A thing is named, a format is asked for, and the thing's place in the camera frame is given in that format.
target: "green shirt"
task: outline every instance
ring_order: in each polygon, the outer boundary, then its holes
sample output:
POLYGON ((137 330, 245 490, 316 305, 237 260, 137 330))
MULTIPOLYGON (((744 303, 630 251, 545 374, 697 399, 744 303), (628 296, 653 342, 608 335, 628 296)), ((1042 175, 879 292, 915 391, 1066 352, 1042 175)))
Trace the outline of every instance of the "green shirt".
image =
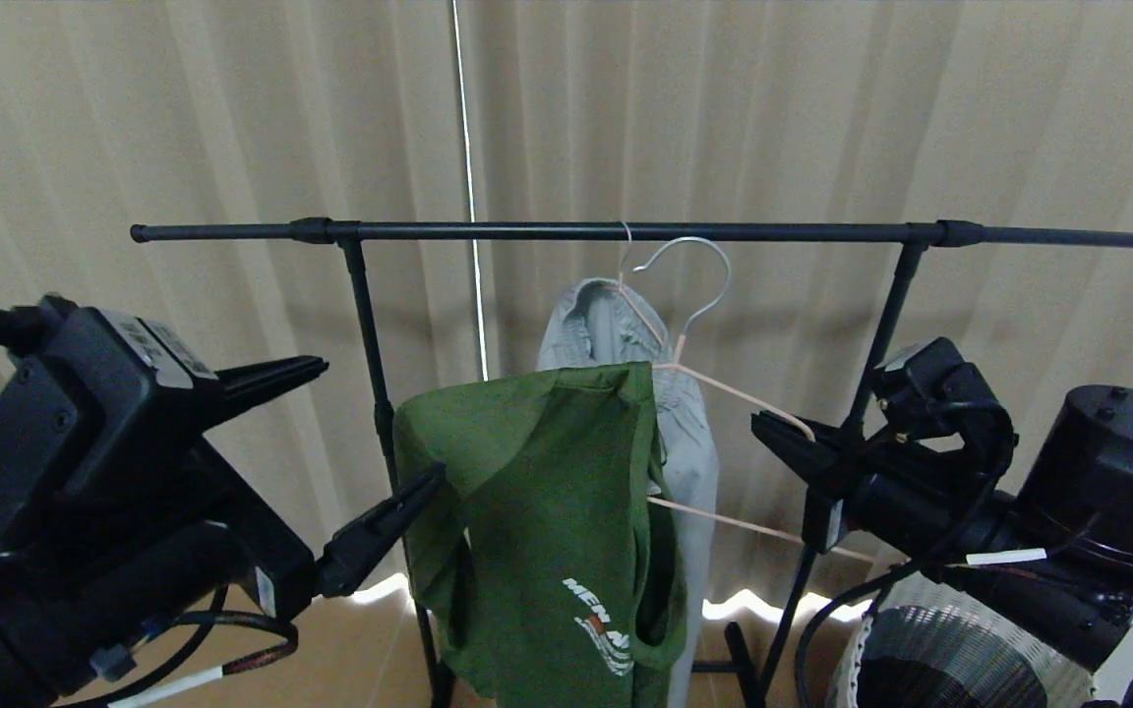
POLYGON ((453 386, 395 417, 398 483, 450 484, 406 534, 444 662, 503 708, 665 705, 684 586, 648 362, 453 386))

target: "gray garment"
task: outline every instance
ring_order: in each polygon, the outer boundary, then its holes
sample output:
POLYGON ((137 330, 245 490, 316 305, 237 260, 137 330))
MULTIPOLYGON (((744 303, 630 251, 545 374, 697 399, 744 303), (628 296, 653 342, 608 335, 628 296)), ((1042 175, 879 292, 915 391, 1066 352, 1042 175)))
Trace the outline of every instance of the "gray garment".
MULTIPOLYGON (((670 361, 671 338, 658 314, 630 287, 627 295, 658 329, 664 348, 641 317, 616 290, 617 283, 589 279, 563 292, 540 342, 536 370, 566 367, 598 367, 625 361, 670 361)), ((658 432, 667 460, 662 476, 667 494, 676 503, 701 511, 715 511, 715 488, 719 483, 719 458, 715 453, 710 426, 706 423, 702 391, 697 381, 678 372, 653 372, 653 396, 658 412, 658 432)), ((706 571, 712 558, 715 521, 676 511, 675 540, 679 541, 688 590, 688 632, 684 654, 671 671, 667 707, 683 708, 689 698, 693 649, 702 621, 706 571)))

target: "beige curtain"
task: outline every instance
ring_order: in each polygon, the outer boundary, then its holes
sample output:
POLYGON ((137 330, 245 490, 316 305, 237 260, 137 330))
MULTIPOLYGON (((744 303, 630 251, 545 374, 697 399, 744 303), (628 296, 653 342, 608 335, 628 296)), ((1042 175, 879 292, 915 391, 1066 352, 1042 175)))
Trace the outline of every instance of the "beige curtain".
MULTIPOLYGON (((459 35, 480 220, 1133 229, 1133 5, 461 3, 459 35)), ((168 319, 215 367, 327 358, 215 435, 317 547, 387 492, 341 256, 127 229, 466 220, 458 79, 448 3, 0 3, 0 306, 56 290, 168 319)), ((392 399, 475 381, 469 245, 366 248, 392 399)), ((896 248, 726 250, 733 290, 684 359, 840 420, 896 248)), ((484 242, 492 373, 530 370, 559 292, 616 259, 615 242, 484 242)), ((689 248, 630 282, 675 329, 719 268, 689 248)), ((895 341, 935 335, 1015 415, 1016 484, 1067 389, 1133 385, 1133 251, 930 251, 895 341)), ((799 529, 801 484, 750 409, 707 404, 721 512, 799 529)), ((721 527, 712 595, 778 605, 795 553, 721 527)), ((869 570, 821 568, 824 595, 869 570)))

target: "black metal rack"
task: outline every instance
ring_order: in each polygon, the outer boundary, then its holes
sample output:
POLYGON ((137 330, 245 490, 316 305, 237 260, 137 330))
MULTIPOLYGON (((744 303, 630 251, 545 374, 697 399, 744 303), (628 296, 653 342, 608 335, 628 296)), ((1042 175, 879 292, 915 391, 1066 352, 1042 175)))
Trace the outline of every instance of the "black metal rack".
MULTIPOLYGON (((1133 232, 1106 230, 1071 230, 1043 228, 985 228, 971 221, 939 220, 936 223, 909 224, 761 224, 761 223, 414 223, 412 221, 337 221, 306 219, 288 224, 219 224, 219 225, 135 225, 130 236, 136 242, 152 241, 232 241, 232 239, 291 239, 314 245, 338 245, 343 250, 352 281, 356 314, 361 327, 369 384, 374 393, 374 425, 383 449, 387 474, 395 484, 395 454, 391 446, 392 406, 378 353, 374 308, 369 300, 369 282, 365 274, 365 241, 670 241, 683 236, 729 242, 898 242, 901 251, 895 264, 891 290, 878 318, 872 344, 868 349, 859 385, 855 386, 844 428, 862 428, 868 407, 864 375, 881 362, 891 346, 898 315, 908 297, 908 288, 929 248, 963 247, 976 242, 1030 242, 1048 246, 1100 246, 1133 248, 1133 232)), ((736 674, 747 708, 761 708, 777 671, 782 649, 793 628, 794 608, 803 595, 816 560, 812 544, 804 544, 799 570, 782 614, 777 633, 768 649, 764 667, 758 671, 750 657, 746 638, 736 622, 727 624, 724 638, 732 658, 727 662, 698 662, 693 671, 736 674)), ((454 675, 436 657, 435 636, 427 611, 417 607, 418 631, 427 659, 427 676, 432 686, 432 708, 445 708, 453 693, 454 675)))

